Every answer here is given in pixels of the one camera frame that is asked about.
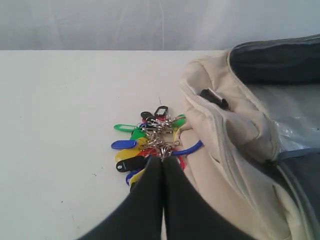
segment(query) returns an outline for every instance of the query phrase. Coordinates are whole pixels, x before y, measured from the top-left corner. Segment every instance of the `beige bag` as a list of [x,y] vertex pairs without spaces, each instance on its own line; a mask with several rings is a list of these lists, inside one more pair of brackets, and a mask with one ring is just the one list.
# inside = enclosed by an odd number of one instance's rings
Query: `beige bag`
[[[296,85],[301,84],[299,81],[313,83],[318,70],[299,78],[306,73],[305,61],[299,60],[318,61],[318,56],[310,57],[315,51],[308,47],[319,48],[319,43],[319,36],[245,43],[194,60],[180,81],[188,124],[176,137],[184,148],[199,139],[204,144],[187,156],[185,175],[215,211],[255,239],[317,238],[288,178],[285,174],[283,178],[272,164],[280,152],[306,147],[284,147],[287,145],[281,131],[285,124],[271,117],[269,110],[279,105],[285,108],[286,103],[279,100],[268,105],[258,98],[263,89],[276,92],[292,88],[295,92],[301,88]],[[199,96],[207,88],[226,99],[229,110]],[[310,85],[310,98],[319,104],[319,91],[313,92],[315,88],[320,90],[318,85]],[[288,91],[279,99],[289,99],[294,105],[291,93]]]

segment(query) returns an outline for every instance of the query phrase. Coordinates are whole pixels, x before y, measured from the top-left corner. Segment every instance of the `dark gray fabric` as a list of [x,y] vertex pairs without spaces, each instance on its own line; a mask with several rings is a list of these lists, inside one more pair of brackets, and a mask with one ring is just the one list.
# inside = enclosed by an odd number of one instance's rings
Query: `dark gray fabric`
[[320,151],[319,148],[282,153],[277,167],[289,182],[315,239],[320,239]]
[[244,84],[318,84],[320,35],[244,43],[231,51],[229,62]]

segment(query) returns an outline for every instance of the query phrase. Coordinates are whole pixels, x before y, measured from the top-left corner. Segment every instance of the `green key tag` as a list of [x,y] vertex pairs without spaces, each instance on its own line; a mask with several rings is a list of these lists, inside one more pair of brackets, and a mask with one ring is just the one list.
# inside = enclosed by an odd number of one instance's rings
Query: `green key tag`
[[114,125],[113,128],[115,130],[118,130],[118,131],[121,131],[121,132],[132,133],[134,130],[137,129],[137,126],[128,125],[128,124],[117,124],[117,125]]
[[141,131],[139,128],[137,128],[132,132],[130,140],[137,140],[139,138],[145,138],[145,137],[146,137],[146,134],[143,131]]
[[[180,115],[178,115],[178,117],[185,117],[185,115],[184,114],[180,114]],[[175,121],[172,124],[172,127],[173,128],[180,128],[183,124],[185,124],[185,122],[186,122],[186,118],[181,118],[181,119]]]

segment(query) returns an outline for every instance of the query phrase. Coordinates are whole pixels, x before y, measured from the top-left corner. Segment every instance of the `white wall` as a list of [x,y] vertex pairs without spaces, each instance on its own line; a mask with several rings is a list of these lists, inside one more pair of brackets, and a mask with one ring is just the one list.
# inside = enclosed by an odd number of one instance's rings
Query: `white wall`
[[0,49],[211,50],[320,33],[319,0],[0,0]]

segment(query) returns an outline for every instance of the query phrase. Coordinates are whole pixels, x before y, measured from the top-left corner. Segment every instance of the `yellow key tag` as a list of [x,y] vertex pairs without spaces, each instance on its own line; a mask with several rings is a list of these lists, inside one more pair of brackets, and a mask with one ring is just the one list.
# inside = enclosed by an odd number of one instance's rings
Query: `yellow key tag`
[[145,168],[142,169],[140,172],[138,172],[137,174],[133,175],[132,178],[130,178],[130,180],[129,180],[130,187],[133,183],[138,182],[138,180],[141,178],[142,174],[144,174],[145,170],[146,170]]
[[137,156],[142,150],[143,144],[145,144],[146,142],[147,142],[147,139],[145,137],[138,138],[136,140],[135,147],[129,148],[129,149],[123,149],[116,153],[116,155],[114,156],[115,162],[117,163],[121,160],[129,159]]

